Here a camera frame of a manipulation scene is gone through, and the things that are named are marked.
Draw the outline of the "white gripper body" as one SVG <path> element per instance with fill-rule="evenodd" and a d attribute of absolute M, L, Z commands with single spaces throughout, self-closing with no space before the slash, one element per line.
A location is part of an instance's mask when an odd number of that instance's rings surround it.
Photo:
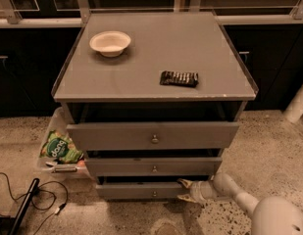
<path fill-rule="evenodd" d="M 190 186 L 190 197 L 194 203 L 203 204 L 214 197 L 214 188 L 210 181 L 194 181 Z"/>

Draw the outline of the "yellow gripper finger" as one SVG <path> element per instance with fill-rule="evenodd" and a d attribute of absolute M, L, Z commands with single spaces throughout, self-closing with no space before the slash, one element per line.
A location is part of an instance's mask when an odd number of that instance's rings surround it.
<path fill-rule="evenodd" d="M 177 195 L 177 198 L 189 203 L 197 203 L 197 201 L 193 197 L 191 197 L 190 194 Z"/>
<path fill-rule="evenodd" d="M 193 184 L 193 181 L 183 178 L 179 178 L 177 182 L 180 183 L 186 189 L 190 189 Z"/>

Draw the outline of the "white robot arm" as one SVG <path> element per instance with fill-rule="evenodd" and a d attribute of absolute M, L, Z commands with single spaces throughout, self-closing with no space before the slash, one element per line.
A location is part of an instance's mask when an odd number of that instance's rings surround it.
<path fill-rule="evenodd" d="M 303 212 L 280 196 L 258 200 L 247 193 L 226 173 L 212 180 L 179 179 L 187 190 L 181 200 L 203 204 L 206 200 L 234 200 L 251 219 L 251 235 L 303 235 Z"/>

